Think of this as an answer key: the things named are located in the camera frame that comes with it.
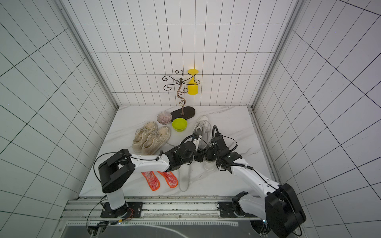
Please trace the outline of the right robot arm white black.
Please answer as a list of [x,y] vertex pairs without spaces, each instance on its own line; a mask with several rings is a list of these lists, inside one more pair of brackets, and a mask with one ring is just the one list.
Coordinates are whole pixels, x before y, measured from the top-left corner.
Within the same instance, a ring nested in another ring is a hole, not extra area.
[[280,238],[301,229],[307,217],[292,186],[279,184],[256,171],[240,154],[229,149],[217,126],[212,128],[211,145],[217,169],[237,176],[256,192],[255,196],[246,191],[234,196],[230,213],[237,217],[251,214],[261,218],[262,227],[269,228]]

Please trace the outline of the beige lace sneaker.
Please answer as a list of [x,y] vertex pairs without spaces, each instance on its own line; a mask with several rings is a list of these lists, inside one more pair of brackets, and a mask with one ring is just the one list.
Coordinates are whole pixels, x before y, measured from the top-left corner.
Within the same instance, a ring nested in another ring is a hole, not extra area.
[[133,151],[140,153],[142,151],[143,145],[146,143],[148,137],[157,131],[158,125],[154,121],[146,123],[143,127],[139,128],[134,136],[133,140]]
[[143,155],[154,155],[162,146],[164,146],[171,137],[171,130],[169,127],[161,127],[151,133],[147,141],[143,144]]

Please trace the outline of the white sneaker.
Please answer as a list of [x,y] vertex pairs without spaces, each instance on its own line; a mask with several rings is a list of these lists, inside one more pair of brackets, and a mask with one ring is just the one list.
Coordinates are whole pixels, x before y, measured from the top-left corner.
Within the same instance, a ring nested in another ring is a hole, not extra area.
[[193,129],[193,134],[198,134],[205,141],[205,143],[210,142],[212,126],[209,122],[207,116],[202,116],[198,119]]
[[208,148],[203,158],[203,167],[207,172],[213,172],[216,169],[216,158],[212,143],[208,143]]

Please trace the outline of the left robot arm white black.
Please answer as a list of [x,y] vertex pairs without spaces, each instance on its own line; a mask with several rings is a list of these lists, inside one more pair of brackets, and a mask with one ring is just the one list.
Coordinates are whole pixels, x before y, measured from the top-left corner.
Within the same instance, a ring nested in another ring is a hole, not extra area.
[[199,148],[199,142],[204,142],[198,134],[193,134],[181,141],[181,143],[167,152],[161,151],[157,156],[138,156],[131,154],[128,149],[118,152],[108,152],[100,155],[110,155],[92,169],[101,185],[102,192],[107,201],[100,202],[102,206],[101,218],[129,219],[138,213],[138,209],[127,204],[123,192],[123,185],[131,175],[136,173],[158,171],[172,172],[180,169],[185,164],[193,161],[201,163],[208,147]]

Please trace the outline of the red insole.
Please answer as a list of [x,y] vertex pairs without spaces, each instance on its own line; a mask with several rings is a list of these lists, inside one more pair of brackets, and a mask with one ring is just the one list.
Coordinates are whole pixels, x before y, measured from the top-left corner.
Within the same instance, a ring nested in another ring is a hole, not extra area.
[[146,179],[148,186],[152,191],[156,191],[160,188],[160,181],[153,171],[142,172],[142,175]]
[[170,188],[176,188],[178,186],[178,180],[172,172],[158,172],[167,182]]

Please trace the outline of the white insole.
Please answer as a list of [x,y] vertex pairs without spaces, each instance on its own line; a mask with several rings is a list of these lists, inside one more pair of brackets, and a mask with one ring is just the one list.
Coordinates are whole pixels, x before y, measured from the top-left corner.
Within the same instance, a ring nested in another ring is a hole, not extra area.
[[190,184],[190,167],[185,164],[179,168],[179,188],[182,192],[187,191]]

